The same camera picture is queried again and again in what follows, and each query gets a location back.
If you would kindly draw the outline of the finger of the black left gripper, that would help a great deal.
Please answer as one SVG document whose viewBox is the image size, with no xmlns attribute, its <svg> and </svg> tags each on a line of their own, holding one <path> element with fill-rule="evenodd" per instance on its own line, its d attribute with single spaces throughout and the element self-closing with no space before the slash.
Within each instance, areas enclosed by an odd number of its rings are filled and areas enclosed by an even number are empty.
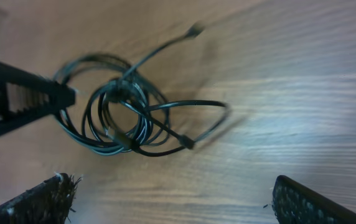
<svg viewBox="0 0 356 224">
<path fill-rule="evenodd" d="M 74 104 L 68 86 L 0 62 L 0 136 Z"/>
</svg>

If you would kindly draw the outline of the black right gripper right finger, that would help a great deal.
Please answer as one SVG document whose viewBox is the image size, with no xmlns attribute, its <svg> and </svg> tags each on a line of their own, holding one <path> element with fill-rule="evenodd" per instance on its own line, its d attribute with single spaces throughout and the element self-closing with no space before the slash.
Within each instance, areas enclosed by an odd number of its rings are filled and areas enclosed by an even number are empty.
<svg viewBox="0 0 356 224">
<path fill-rule="evenodd" d="M 271 206 L 279 223 L 356 224 L 355 212 L 285 175 L 276 178 Z"/>
</svg>

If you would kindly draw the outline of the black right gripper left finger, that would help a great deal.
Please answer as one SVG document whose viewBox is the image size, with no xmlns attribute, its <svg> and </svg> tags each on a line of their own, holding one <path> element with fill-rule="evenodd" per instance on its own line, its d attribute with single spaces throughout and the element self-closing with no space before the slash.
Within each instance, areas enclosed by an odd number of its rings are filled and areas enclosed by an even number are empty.
<svg viewBox="0 0 356 224">
<path fill-rule="evenodd" d="M 0 224 L 59 223 L 68 220 L 78 183 L 66 173 L 55 175 L 0 205 Z"/>
</svg>

